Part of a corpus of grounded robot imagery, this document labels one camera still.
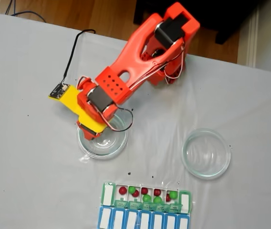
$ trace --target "black furniture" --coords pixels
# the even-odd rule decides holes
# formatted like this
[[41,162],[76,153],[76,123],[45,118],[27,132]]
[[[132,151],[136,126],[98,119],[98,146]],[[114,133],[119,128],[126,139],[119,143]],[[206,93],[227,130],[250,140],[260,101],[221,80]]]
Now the black furniture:
[[[177,0],[137,0],[134,23],[141,24],[145,12],[164,15]],[[202,27],[218,31],[215,42],[223,44],[262,0],[179,0]]]

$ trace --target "empty glass bowl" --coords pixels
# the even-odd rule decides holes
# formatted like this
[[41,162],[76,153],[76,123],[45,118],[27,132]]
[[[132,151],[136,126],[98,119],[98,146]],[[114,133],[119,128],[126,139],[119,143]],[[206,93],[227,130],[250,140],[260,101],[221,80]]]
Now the empty glass bowl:
[[197,129],[190,133],[183,145],[182,161],[194,176],[214,179],[228,168],[230,148],[219,133],[209,129]]

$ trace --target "yellow gripper part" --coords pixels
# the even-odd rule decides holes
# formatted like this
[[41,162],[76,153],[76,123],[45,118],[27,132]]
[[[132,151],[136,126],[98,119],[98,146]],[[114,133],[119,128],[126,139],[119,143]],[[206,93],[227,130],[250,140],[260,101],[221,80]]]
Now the yellow gripper part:
[[78,121],[96,133],[101,133],[107,127],[106,124],[99,123],[92,119],[77,103],[79,91],[73,85],[67,85],[66,90],[57,98],[49,95],[49,98],[60,101],[72,112],[78,115]]

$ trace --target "pill organizer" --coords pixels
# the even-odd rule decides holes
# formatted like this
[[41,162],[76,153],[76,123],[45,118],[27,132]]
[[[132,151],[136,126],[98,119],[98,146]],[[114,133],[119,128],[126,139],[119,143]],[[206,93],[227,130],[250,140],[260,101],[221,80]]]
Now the pill organizer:
[[147,186],[103,184],[98,229],[188,229],[191,193]]

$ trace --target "wooden floor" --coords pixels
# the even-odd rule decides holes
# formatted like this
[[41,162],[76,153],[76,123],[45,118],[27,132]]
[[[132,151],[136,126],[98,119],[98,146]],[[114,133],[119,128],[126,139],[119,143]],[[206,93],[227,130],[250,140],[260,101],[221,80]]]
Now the wooden floor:
[[[5,13],[10,0],[0,0],[0,13]],[[133,24],[136,0],[16,0],[16,12],[31,10],[42,15],[47,23],[83,30],[95,29],[97,34],[128,40],[137,29]],[[33,14],[19,17],[40,21]],[[188,53],[237,62],[239,33],[223,45],[215,44],[216,32],[200,28]]]

